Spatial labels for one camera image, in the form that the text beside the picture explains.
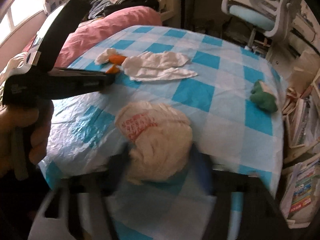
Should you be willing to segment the left hand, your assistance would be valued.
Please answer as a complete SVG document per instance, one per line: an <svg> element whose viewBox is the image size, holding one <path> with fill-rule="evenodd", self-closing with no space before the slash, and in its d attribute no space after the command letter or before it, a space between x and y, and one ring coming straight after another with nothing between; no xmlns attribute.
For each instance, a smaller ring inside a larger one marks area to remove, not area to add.
<svg viewBox="0 0 320 240"><path fill-rule="evenodd" d="M53 113L52 100L39 100L34 108L1 107L2 178L14 170L15 142L30 166L36 166L47 155Z"/></svg>

